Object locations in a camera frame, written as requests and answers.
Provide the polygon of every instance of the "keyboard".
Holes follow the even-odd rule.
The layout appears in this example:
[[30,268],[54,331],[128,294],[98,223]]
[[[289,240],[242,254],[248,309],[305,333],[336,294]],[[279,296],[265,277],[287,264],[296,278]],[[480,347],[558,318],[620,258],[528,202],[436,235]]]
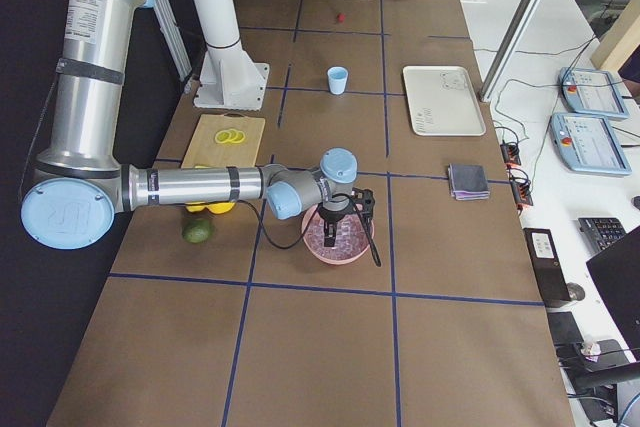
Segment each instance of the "keyboard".
[[615,217],[580,217],[578,222],[595,252],[603,251],[627,233]]

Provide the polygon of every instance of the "white desk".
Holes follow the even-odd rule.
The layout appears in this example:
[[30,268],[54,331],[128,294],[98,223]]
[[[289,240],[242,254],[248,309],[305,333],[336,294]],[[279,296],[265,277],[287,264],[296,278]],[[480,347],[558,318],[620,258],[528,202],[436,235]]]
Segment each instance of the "white desk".
[[[462,2],[476,59],[484,78],[520,0]],[[592,36],[593,32],[574,0],[541,0],[517,50],[557,53],[578,47]],[[590,56],[597,46],[596,39],[582,54],[578,67],[593,68]],[[619,178],[571,172],[560,160],[547,133],[551,113],[567,111],[563,99],[556,102],[558,89],[533,88],[508,82],[509,79],[518,79],[534,85],[555,85],[559,70],[570,65],[578,52],[579,49],[560,55],[514,54],[505,74],[497,83],[491,99],[491,111],[495,121],[515,130],[521,139],[529,137],[520,144],[520,156],[523,170],[530,177],[534,176],[532,197],[535,206],[524,210],[522,226],[550,229],[566,281],[575,282],[585,289],[585,300],[563,310],[573,313],[586,341],[613,338],[625,348],[627,346],[620,332],[589,277],[586,261],[593,254],[579,231],[576,219],[618,217],[627,231],[640,225],[640,210],[631,204],[631,199],[640,195],[640,149],[625,149],[633,169],[631,176]],[[634,101],[628,102],[631,118],[612,124],[640,133],[640,110]],[[521,121],[526,127],[526,136],[521,125],[498,111]],[[623,144],[640,143],[638,138],[619,132],[617,135]],[[504,137],[507,141],[514,140],[509,132],[505,132]],[[571,404],[576,425],[588,426],[579,403],[572,401]]]

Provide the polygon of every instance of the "wooden cutting board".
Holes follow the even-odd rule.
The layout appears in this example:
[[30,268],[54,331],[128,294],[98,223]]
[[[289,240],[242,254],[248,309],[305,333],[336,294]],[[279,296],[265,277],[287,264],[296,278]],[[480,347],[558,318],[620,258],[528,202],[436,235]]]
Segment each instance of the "wooden cutting board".
[[[253,167],[258,156],[265,120],[237,114],[202,114],[191,137],[182,168],[206,167]],[[245,134],[240,144],[218,144],[216,134],[224,129],[241,130]]]

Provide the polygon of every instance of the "light blue joint cap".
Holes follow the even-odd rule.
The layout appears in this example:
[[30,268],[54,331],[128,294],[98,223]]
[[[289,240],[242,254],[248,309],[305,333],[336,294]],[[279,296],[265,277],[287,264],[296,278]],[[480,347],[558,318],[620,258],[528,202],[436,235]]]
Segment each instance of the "light blue joint cap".
[[267,202],[279,220],[294,217],[302,212],[302,201],[296,189],[286,182],[276,182],[267,187]]
[[328,150],[322,156],[320,168],[329,180],[338,184],[350,184],[358,176],[358,161],[355,155],[340,147]]
[[86,180],[50,179],[33,187],[22,203],[22,224],[35,240],[54,249],[80,249],[110,228],[115,215],[104,191]]
[[140,7],[141,9],[153,9],[156,6],[156,0],[146,0]]

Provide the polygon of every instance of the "table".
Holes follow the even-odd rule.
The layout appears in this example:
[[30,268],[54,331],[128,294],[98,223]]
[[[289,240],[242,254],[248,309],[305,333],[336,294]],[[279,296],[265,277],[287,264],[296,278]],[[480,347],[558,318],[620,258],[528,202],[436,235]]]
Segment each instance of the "table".
[[[489,70],[495,51],[509,25],[519,0],[462,0],[465,18],[474,41],[476,58],[482,76]],[[640,211],[631,199],[640,191],[640,155],[637,149],[626,149],[633,175],[624,178],[584,175],[570,172],[560,160],[547,134],[552,111],[566,112],[562,100],[557,100],[554,87],[532,88],[509,82],[519,79],[534,85],[555,85],[560,68],[572,63],[578,50],[556,54],[583,45],[593,37],[593,31],[574,0],[541,0],[528,26],[518,52],[513,56],[500,79],[492,99],[492,117],[529,140],[522,142],[523,169],[535,172],[534,208],[525,209],[520,220],[523,227],[550,229],[567,282],[585,289],[585,300],[557,309],[570,311],[576,319],[585,341],[615,339],[627,347],[590,279],[586,261],[593,255],[578,229],[578,217],[618,217],[627,231],[640,224]],[[593,40],[580,57],[578,67],[593,68],[590,55],[598,46]],[[627,100],[630,118],[613,125],[631,132],[640,132],[640,112],[633,100]],[[522,122],[514,122],[500,112]],[[616,132],[624,144],[637,144],[637,139]],[[507,141],[513,136],[506,133]],[[633,355],[627,353],[629,361]],[[588,425],[579,407],[574,409],[576,425]]]
[[[140,209],[51,426],[569,425],[495,135],[410,130],[403,66],[462,65],[480,86],[459,0],[235,2],[245,49],[271,64],[249,114],[266,119],[258,163],[354,152],[383,266],[277,250],[243,206],[196,246],[180,238],[182,208]],[[334,64],[350,71],[341,96],[327,91]],[[181,162],[202,113],[192,95],[158,168]],[[491,198],[453,200],[453,162],[482,164]],[[298,234],[299,219],[262,212],[273,237]]]

